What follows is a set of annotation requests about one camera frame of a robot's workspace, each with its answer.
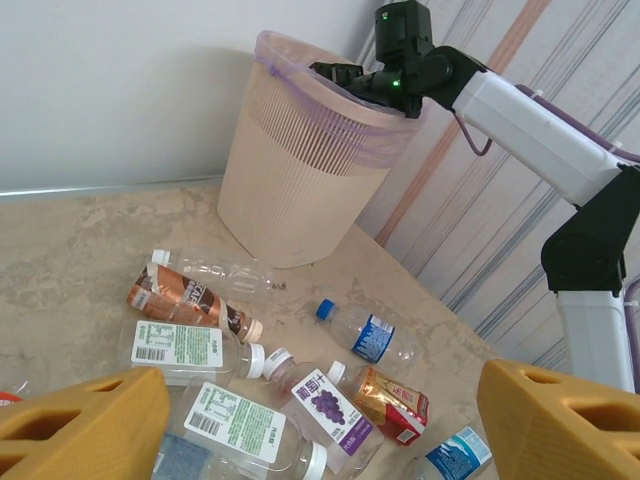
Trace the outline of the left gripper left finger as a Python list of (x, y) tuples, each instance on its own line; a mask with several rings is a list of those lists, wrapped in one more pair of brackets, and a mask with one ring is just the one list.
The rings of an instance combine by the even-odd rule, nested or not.
[(164, 376), (136, 367), (1, 408), (3, 479), (149, 479), (168, 423)]

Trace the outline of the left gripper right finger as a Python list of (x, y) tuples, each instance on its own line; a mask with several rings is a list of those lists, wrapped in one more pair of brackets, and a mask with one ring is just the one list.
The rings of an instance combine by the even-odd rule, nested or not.
[(502, 479), (636, 479), (639, 397), (524, 363), (487, 361), (477, 405)]

